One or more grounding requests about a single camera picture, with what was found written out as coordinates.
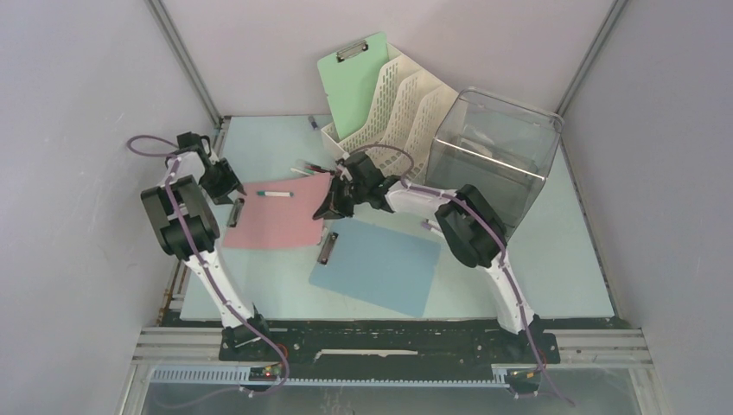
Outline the blue clipboard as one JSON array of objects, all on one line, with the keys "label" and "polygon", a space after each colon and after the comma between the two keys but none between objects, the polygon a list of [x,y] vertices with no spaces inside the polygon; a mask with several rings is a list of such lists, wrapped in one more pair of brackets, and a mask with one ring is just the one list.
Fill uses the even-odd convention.
[{"label": "blue clipboard", "polygon": [[439,243],[353,219],[333,222],[330,231],[336,241],[327,262],[314,266],[311,284],[409,317],[424,314]]}]

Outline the green clipboard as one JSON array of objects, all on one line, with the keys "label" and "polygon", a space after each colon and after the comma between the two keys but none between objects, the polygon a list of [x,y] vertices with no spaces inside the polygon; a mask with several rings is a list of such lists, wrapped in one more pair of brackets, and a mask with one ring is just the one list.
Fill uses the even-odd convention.
[{"label": "green clipboard", "polygon": [[366,123],[380,69],[388,61],[386,34],[378,32],[317,62],[340,139],[355,133]]}]

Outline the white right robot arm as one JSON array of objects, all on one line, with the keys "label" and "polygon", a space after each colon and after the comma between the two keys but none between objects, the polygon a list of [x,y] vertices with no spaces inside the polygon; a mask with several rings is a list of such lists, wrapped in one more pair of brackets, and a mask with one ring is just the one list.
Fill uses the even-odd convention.
[{"label": "white right robot arm", "polygon": [[502,339],[506,356],[525,361],[536,352],[538,342],[531,332],[535,314],[513,274],[507,228],[478,188],[439,189],[416,184],[406,173],[387,175],[363,150],[338,160],[329,174],[329,188],[314,219],[351,217],[355,206],[364,203],[422,218],[462,265],[487,273],[498,324],[508,332]]}]

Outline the pink clipboard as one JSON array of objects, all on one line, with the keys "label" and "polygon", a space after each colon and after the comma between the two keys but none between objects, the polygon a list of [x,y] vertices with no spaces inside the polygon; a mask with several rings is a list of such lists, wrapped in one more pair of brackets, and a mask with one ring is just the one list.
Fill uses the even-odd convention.
[{"label": "pink clipboard", "polygon": [[[330,182],[331,175],[320,173],[297,179],[246,183],[238,223],[226,230],[222,245],[250,250],[318,245],[324,220],[313,220],[312,215],[322,204]],[[293,192],[294,196],[262,197],[257,195],[258,191]]]}]

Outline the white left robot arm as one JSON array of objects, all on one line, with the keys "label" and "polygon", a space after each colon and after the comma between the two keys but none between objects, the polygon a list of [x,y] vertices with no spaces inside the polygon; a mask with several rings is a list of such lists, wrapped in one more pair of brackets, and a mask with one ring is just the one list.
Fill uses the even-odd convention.
[{"label": "white left robot arm", "polygon": [[162,155],[165,177],[145,189],[141,202],[163,251],[199,278],[213,299],[223,340],[253,360],[273,349],[273,337],[254,303],[236,288],[219,252],[220,228],[212,205],[244,205],[245,191],[228,161],[218,157],[207,136],[185,132]]}]

